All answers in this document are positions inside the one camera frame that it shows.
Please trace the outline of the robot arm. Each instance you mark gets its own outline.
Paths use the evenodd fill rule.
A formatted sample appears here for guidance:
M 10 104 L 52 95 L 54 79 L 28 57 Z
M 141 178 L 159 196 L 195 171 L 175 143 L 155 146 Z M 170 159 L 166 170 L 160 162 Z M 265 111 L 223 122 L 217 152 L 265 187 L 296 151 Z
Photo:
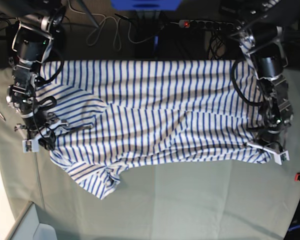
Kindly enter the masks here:
M 48 151 L 55 149 L 55 130 L 65 127 L 67 122 L 60 120 L 48 111 L 57 105 L 53 96 L 37 99 L 37 89 L 51 83 L 61 72 L 64 60 L 57 71 L 45 79 L 40 75 L 41 65 L 54 50 L 55 35 L 66 13 L 61 1 L 55 4 L 45 2 L 43 10 L 18 17 L 18 29 L 12 42 L 17 63 L 12 68 L 14 83 L 8 87 L 6 102 L 16 110 L 23 120 L 15 126 L 22 137 L 23 152 L 38 152 L 40 147 Z
M 294 112 L 288 97 L 289 85 L 283 75 L 288 66 L 284 45 L 300 46 L 300 31 L 292 25 L 300 17 L 300 0 L 234 0 L 238 24 L 228 36 L 238 42 L 242 58 L 231 69 L 231 81 L 239 97 L 249 106 L 257 107 L 261 125 L 250 129 L 257 135 L 246 145 L 272 154 L 281 165 L 290 159 L 285 143 L 280 136 L 287 133 Z M 235 69 L 245 61 L 256 77 L 256 86 L 262 101 L 248 100 L 239 89 Z

